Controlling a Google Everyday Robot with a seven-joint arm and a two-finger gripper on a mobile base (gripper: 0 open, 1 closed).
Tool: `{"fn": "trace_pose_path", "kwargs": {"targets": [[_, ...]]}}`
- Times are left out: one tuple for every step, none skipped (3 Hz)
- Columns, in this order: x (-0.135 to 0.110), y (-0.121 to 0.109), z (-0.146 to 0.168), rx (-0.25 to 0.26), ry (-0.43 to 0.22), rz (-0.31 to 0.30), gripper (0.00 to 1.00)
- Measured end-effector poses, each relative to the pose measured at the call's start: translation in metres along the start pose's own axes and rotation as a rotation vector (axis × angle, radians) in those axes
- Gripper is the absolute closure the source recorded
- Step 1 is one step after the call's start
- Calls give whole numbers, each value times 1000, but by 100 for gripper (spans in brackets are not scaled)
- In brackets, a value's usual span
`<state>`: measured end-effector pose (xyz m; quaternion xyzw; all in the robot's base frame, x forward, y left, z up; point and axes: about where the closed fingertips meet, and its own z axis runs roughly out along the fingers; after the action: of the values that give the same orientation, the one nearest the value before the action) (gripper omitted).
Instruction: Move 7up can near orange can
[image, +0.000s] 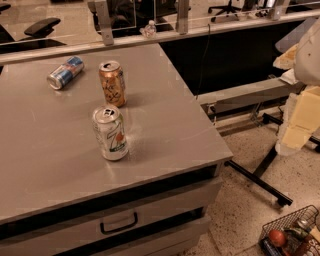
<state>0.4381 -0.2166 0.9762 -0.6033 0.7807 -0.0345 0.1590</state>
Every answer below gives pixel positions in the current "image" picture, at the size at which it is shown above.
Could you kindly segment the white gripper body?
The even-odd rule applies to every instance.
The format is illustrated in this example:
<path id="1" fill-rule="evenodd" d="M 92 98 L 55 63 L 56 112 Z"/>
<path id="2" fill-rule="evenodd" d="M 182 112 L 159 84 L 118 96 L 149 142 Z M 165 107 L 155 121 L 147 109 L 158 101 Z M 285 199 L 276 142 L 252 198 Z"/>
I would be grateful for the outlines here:
<path id="1" fill-rule="evenodd" d="M 320 19 L 299 41 L 294 64 L 295 77 L 306 85 L 320 85 Z"/>

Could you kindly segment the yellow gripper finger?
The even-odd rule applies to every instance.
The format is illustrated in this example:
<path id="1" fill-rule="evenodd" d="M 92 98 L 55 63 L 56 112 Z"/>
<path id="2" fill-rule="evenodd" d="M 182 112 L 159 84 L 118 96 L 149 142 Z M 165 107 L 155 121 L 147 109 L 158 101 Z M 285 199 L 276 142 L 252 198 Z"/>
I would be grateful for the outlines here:
<path id="1" fill-rule="evenodd" d="M 275 59 L 273 66 L 283 70 L 291 69 L 294 66 L 297 48 L 297 44 L 290 47 L 285 53 Z"/>
<path id="2" fill-rule="evenodd" d="M 320 127 L 320 87 L 311 86 L 286 101 L 276 152 L 289 156 L 298 152 Z"/>

